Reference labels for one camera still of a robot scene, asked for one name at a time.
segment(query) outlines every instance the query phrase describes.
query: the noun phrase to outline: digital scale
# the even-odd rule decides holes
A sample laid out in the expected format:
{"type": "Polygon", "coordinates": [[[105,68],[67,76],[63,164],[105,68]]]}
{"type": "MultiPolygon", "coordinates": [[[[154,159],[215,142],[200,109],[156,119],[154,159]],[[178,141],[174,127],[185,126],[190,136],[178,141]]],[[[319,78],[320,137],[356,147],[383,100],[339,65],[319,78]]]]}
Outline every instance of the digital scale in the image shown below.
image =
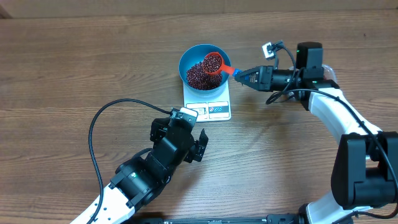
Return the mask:
{"type": "Polygon", "coordinates": [[[197,122],[228,121],[231,119],[228,81],[208,95],[192,91],[183,84],[184,107],[198,112],[197,122]]]}

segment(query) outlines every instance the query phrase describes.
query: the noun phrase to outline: wooden table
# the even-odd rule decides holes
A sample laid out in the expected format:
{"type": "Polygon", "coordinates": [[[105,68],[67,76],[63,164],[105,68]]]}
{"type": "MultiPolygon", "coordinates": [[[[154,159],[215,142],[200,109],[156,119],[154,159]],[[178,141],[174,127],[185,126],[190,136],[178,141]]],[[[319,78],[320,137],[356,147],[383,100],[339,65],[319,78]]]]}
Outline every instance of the wooden table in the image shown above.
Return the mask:
{"type": "MultiPolygon", "coordinates": [[[[99,193],[87,146],[94,114],[118,98],[182,106],[177,66],[189,47],[215,44],[249,69],[272,64],[261,45],[280,39],[291,50],[321,42],[347,99],[383,130],[398,130],[396,10],[0,20],[0,223],[79,215],[99,193]]],[[[294,213],[329,191],[338,145],[324,125],[298,103],[266,106],[270,93],[229,83],[232,120],[197,124],[193,135],[205,128],[210,139],[203,161],[182,164],[139,213],[294,213]]],[[[150,124],[163,117],[129,103],[100,116],[93,145],[105,184],[151,147],[150,124]]]]}

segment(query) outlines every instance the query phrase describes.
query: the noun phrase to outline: red beans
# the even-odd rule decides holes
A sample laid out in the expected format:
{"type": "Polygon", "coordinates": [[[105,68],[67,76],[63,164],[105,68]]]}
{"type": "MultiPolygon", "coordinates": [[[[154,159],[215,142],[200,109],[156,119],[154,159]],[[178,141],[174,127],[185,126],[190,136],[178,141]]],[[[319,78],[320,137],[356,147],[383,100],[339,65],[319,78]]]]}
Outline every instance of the red beans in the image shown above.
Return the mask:
{"type": "Polygon", "coordinates": [[[223,59],[219,55],[209,55],[203,61],[203,69],[207,72],[217,72],[221,67],[223,59]]]}
{"type": "Polygon", "coordinates": [[[195,64],[187,71],[188,84],[197,90],[212,90],[221,85],[223,75],[208,75],[203,71],[202,62],[195,64]]]}

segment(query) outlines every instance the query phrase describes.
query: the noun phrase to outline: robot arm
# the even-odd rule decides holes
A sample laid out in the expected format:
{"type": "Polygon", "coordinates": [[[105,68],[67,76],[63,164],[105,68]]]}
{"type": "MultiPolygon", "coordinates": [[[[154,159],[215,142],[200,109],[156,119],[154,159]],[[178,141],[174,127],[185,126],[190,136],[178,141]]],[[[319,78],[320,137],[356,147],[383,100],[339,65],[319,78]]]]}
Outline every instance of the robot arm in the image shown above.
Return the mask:
{"type": "MultiPolygon", "coordinates": [[[[103,203],[93,223],[121,223],[142,206],[153,201],[171,181],[182,161],[200,162],[208,138],[203,129],[194,141],[191,131],[196,123],[196,111],[173,109],[169,118],[152,122],[151,149],[145,149],[116,169],[116,175],[104,188],[103,203]],[[145,159],[142,154],[149,152],[145,159]]],[[[100,196],[72,224],[87,223],[99,205],[100,196]]]]}
{"type": "MultiPolygon", "coordinates": [[[[275,58],[277,50],[286,50],[284,46],[278,45],[283,46],[283,42],[263,46],[267,59],[275,58]]],[[[293,56],[289,51],[288,53],[294,62],[293,56]]],[[[369,133],[354,119],[353,113],[381,143],[395,173],[398,172],[398,134],[382,132],[347,102],[334,80],[324,77],[322,57],[320,43],[300,43],[297,46],[296,63],[299,71],[276,69],[276,63],[274,66],[252,68],[235,76],[237,82],[257,91],[280,91],[279,96],[291,91],[306,110],[325,124],[339,144],[331,176],[331,191],[320,200],[300,208],[293,223],[302,223],[303,220],[299,220],[301,218],[309,224],[341,223],[342,219],[355,211],[363,212],[397,202],[394,179],[384,159],[381,159],[379,149],[371,140],[374,137],[368,136],[369,133]],[[352,111],[337,100],[345,103],[352,111]],[[367,168],[367,157],[380,162],[379,167],[367,168]]]]}

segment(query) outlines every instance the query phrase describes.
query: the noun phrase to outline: red scoop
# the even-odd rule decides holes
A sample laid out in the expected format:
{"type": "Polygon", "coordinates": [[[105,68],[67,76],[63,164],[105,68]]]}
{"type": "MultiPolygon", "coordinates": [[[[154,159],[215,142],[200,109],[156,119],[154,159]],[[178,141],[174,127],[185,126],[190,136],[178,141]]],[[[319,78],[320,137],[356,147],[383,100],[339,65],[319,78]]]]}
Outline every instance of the red scoop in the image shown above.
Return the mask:
{"type": "Polygon", "coordinates": [[[203,67],[203,71],[205,71],[205,72],[206,72],[207,74],[209,74],[209,75],[218,75],[218,74],[220,74],[222,71],[224,71],[224,72],[226,72],[226,73],[228,73],[228,74],[230,74],[230,75],[232,75],[232,74],[234,73],[235,68],[225,65],[225,64],[224,64],[224,59],[222,58],[222,56],[220,55],[220,53],[218,53],[218,52],[208,53],[208,54],[206,55],[205,58],[209,57],[210,55],[217,55],[217,56],[219,56],[219,57],[221,58],[221,66],[220,66],[220,68],[219,68],[217,71],[215,71],[215,72],[207,72],[207,71],[205,70],[204,67],[203,67]]]}

